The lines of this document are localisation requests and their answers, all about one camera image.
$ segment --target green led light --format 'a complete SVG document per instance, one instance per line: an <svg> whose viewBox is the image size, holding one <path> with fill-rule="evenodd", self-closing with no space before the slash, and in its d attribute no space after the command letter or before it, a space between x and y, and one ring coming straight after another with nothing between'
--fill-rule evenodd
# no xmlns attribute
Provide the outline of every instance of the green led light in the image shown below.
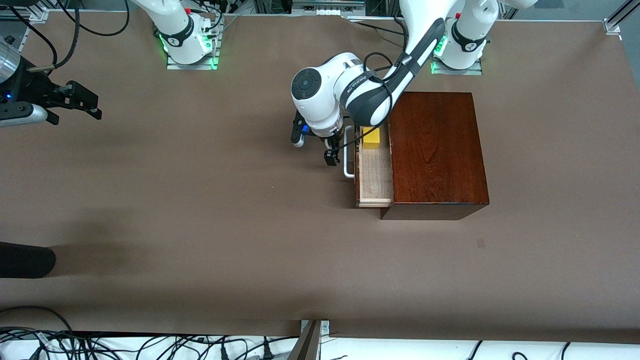
<svg viewBox="0 0 640 360"><path fill-rule="evenodd" d="M164 43L164 39L162 37L160 38L160 42L162 43L162 48L164 49L164 51L166 53L169 53L169 50L167 50L166 44Z"/></svg>
<svg viewBox="0 0 640 360"><path fill-rule="evenodd" d="M433 51L433 53L436 56L442 56L442 53L444 52L445 46L447 46L447 35L444 35L442 37L442 39L438 43L438 46L436 46L436 49Z"/></svg>

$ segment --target drawer handle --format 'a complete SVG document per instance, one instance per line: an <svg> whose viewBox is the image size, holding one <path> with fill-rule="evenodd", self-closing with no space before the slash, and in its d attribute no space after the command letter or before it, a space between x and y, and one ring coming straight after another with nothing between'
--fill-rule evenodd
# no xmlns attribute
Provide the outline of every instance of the drawer handle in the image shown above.
<svg viewBox="0 0 640 360"><path fill-rule="evenodd" d="M344 134L342 134L342 143L347 143L347 139L348 139L347 138L347 133L349 132L350 129L354 129L354 131L355 131L355 126L348 125L348 126L344 127ZM342 165L343 166L343 173L344 173L344 176L347 177L347 179L354 179L356 177L356 174L349 174L349 172L347 171L347 159L348 159L347 148L348 148L348 146L345 146L344 147L344 151L342 152L343 155L344 155L344 158L342 159L342 162L343 162L343 165Z"/></svg>

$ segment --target yellow cube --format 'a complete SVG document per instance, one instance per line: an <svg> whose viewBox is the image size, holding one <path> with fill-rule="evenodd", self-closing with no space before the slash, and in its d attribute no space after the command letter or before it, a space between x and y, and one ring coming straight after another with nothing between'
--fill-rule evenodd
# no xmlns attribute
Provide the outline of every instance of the yellow cube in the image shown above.
<svg viewBox="0 0 640 360"><path fill-rule="evenodd" d="M371 127L362 127L362 133L366 134L364 138L362 138L362 148L363 149L377 149L380 146L380 128L371 131Z"/></svg>

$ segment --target wood grain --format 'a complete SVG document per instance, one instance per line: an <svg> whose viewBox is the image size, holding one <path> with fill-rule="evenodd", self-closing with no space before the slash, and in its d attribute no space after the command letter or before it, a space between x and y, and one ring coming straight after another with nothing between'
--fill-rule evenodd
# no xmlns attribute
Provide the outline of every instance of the wood grain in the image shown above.
<svg viewBox="0 0 640 360"><path fill-rule="evenodd" d="M405 93L389 124L393 206L489 203L470 93ZM460 216L469 213L467 206ZM425 216L445 220L437 210L430 209Z"/></svg>
<svg viewBox="0 0 640 360"><path fill-rule="evenodd" d="M358 150L356 167L358 207L386 208L391 205L391 151L386 124L380 126L380 146L377 149Z"/></svg>

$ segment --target metal bracket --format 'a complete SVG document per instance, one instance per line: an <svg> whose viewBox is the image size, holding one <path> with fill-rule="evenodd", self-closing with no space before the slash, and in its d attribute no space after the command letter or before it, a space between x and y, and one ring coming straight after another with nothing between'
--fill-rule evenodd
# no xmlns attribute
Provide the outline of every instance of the metal bracket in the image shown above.
<svg viewBox="0 0 640 360"><path fill-rule="evenodd" d="M476 62L471 65L470 68L465 70L457 70L452 69L446 66L442 60L436 58L435 56L431 58L431 73L432 74L445 74L445 75L474 75L480 76L482 75L482 63L480 60L476 60Z"/></svg>
<svg viewBox="0 0 640 360"><path fill-rule="evenodd" d="M296 341L287 360L318 360L320 340L329 335L328 320L302 320L302 335Z"/></svg>
<svg viewBox="0 0 640 360"><path fill-rule="evenodd" d="M617 35L620 40L622 40L622 33L619 26L615 26L612 28L611 24L609 24L609 19L604 19L602 21L602 26L604 27L604 31L607 33L607 35Z"/></svg>

